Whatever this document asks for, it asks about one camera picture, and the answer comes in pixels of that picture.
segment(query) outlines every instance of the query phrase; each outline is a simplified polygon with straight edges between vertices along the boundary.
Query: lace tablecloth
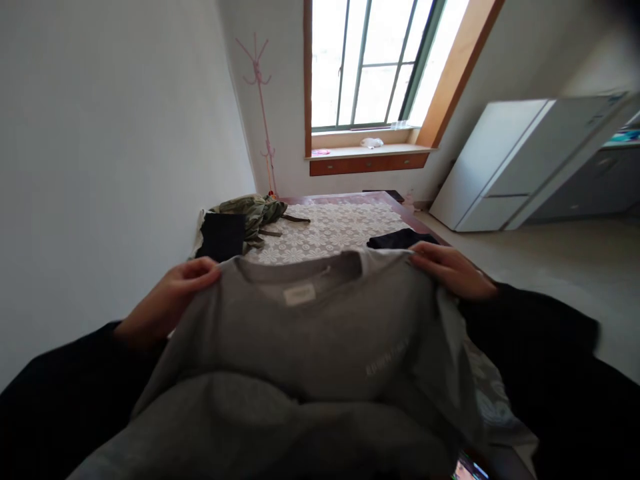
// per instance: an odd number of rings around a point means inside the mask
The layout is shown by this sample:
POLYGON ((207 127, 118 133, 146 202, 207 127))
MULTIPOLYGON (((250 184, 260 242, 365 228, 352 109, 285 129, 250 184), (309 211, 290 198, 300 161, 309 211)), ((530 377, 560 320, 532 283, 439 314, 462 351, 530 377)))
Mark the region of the lace tablecloth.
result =
POLYGON ((282 265, 340 253, 344 248, 366 246, 371 237, 402 230, 408 225, 386 203, 342 205, 290 205, 287 214, 311 223, 280 219, 264 230, 281 237, 262 235, 266 244, 245 257, 256 263, 282 265))

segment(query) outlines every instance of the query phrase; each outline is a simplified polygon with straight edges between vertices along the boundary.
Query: coat rack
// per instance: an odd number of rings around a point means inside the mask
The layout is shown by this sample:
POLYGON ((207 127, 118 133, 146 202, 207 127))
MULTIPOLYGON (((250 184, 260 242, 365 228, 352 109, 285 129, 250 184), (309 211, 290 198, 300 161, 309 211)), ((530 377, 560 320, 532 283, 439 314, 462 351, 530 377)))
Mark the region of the coat rack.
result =
POLYGON ((236 38, 235 40, 236 42, 238 42, 238 45, 242 47, 242 50, 245 51, 245 53, 251 59, 251 62, 253 64, 253 74, 254 74, 253 80, 249 81, 244 76, 242 78, 249 85, 256 85, 256 84, 258 85, 258 93, 260 94, 260 106, 262 107, 262 120, 265 124, 265 136, 267 137, 267 142, 266 142, 267 152, 262 153, 262 151, 260 151, 260 155, 262 155, 265 158, 265 161, 267 163, 267 176, 269 178, 269 195, 271 195, 274 198, 278 198, 278 187, 276 186, 276 183, 275 183, 275 172, 273 170, 273 155, 275 154, 275 148, 271 146, 271 142, 269 141, 269 129, 267 128, 267 115, 265 114, 265 102, 262 98, 262 85, 268 84, 269 80, 271 80, 271 76, 269 76, 269 78, 266 80, 262 80, 262 72, 260 70, 260 57, 262 57, 262 54, 265 52, 265 48, 269 43, 269 39, 265 40, 265 44, 260 49, 260 53, 258 53, 257 38, 256 38, 255 32, 253 32, 253 56, 251 56, 249 51, 240 42, 240 40, 238 40, 238 38, 236 38))

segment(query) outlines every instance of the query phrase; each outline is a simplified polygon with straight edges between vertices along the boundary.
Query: tiled floor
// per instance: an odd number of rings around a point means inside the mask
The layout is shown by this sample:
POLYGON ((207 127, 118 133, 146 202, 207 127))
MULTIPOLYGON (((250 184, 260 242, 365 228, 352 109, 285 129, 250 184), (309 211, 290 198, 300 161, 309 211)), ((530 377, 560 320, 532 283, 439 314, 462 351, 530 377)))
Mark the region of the tiled floor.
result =
POLYGON ((640 227, 619 220, 454 233, 416 217, 495 280, 539 291, 600 321, 598 358, 640 383, 640 227))

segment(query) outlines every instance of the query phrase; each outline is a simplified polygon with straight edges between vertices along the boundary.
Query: black jacket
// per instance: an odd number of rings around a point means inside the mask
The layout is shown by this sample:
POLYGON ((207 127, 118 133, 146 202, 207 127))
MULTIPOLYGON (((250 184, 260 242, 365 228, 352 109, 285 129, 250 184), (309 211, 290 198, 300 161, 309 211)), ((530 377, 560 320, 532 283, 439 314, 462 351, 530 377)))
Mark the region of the black jacket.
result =
MULTIPOLYGON (((460 310, 500 370, 514 414, 540 439, 539 479, 608 478, 632 465, 640 387, 594 358, 594 320, 508 285, 460 310)), ((116 325, 32 360, 2 392, 0 478, 64 479, 127 425, 164 345, 132 351, 114 338, 116 325)))

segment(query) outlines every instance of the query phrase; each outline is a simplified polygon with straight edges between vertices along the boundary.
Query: white refrigerator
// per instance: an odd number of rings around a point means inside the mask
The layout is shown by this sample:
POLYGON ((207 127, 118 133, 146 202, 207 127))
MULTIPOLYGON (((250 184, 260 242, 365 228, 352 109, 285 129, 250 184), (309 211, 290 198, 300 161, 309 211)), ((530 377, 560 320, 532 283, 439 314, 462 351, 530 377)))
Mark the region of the white refrigerator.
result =
POLYGON ((551 178, 620 95, 486 106, 429 212, 454 231, 492 231, 551 178))

